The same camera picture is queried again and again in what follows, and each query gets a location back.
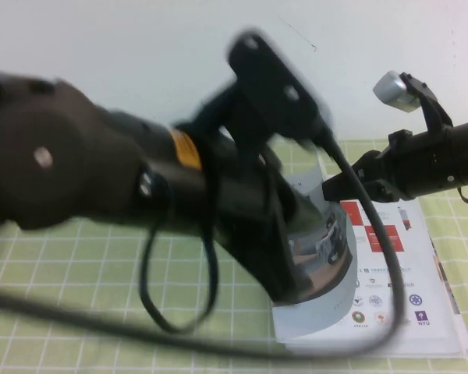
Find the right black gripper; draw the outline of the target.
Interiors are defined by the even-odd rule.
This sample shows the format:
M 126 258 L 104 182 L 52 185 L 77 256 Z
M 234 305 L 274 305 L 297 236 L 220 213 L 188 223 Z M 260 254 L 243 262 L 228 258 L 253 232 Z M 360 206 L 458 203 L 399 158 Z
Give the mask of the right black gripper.
M 357 175 L 376 175 L 375 182 L 364 182 L 368 196 L 375 202 L 394 203 L 400 200 L 410 201 L 415 196 L 408 192 L 406 176 L 400 171 L 403 146 L 413 137 L 410 130 L 399 130 L 388 135 L 388 146 L 383 150 L 369 150 L 353 165 Z M 335 175 L 322 183 L 322 191 L 327 201 L 358 199 L 356 188 L 343 174 Z

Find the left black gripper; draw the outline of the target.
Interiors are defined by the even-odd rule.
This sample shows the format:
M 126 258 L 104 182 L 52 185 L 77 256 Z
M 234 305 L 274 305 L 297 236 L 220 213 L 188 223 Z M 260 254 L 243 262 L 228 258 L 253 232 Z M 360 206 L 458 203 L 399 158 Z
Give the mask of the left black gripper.
M 224 240 L 227 252 L 275 304 L 295 303 L 299 276 L 285 226 L 299 213 L 299 199 L 282 177 L 278 158 L 264 148 L 246 161 L 227 138 L 199 138 L 197 150 L 201 237 Z

